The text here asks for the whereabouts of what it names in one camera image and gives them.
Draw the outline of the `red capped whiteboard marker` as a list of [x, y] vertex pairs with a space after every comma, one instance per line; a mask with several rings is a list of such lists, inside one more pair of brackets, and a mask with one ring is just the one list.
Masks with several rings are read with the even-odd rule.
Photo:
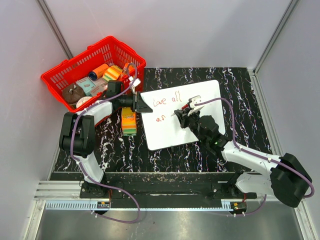
[[173, 114], [172, 114], [171, 116], [172, 116], [172, 117], [173, 117], [173, 116], [176, 116], [176, 117], [180, 116], [180, 115], [183, 113], [182, 110], [181, 110], [181, 108], [174, 110], [174, 111], [173, 111]]

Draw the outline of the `white whiteboard black frame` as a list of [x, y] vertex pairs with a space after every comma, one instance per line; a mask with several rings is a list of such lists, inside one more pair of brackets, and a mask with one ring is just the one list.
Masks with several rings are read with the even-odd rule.
[[[153, 112], [141, 115], [146, 144], [150, 151], [203, 140], [205, 136], [212, 135], [214, 130], [221, 134], [226, 132], [217, 80], [143, 92], [141, 96], [153, 109]], [[178, 118], [171, 115], [195, 96], [201, 96], [203, 105], [199, 111], [197, 130], [181, 128]]]

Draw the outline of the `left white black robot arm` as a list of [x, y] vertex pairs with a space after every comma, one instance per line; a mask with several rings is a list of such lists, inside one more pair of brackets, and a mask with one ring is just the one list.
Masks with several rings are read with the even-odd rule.
[[67, 112], [63, 116], [59, 147], [75, 160], [84, 180], [92, 183], [91, 192], [98, 198], [106, 196], [109, 189], [103, 182], [104, 172], [94, 154], [96, 125], [119, 108], [129, 108], [134, 113], [153, 112], [140, 92], [126, 94], [129, 89], [124, 89], [120, 81], [112, 80], [92, 105], [79, 112]]

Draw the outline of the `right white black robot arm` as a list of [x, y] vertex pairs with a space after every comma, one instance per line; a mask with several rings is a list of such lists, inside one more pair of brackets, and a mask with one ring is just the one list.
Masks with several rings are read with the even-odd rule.
[[227, 186], [228, 194], [239, 198], [244, 193], [275, 196], [288, 207], [296, 208], [311, 188], [312, 179], [293, 154], [272, 155], [235, 143], [220, 133], [211, 115], [200, 115], [190, 107], [174, 111], [180, 127], [190, 129], [200, 144], [219, 159], [249, 168]]

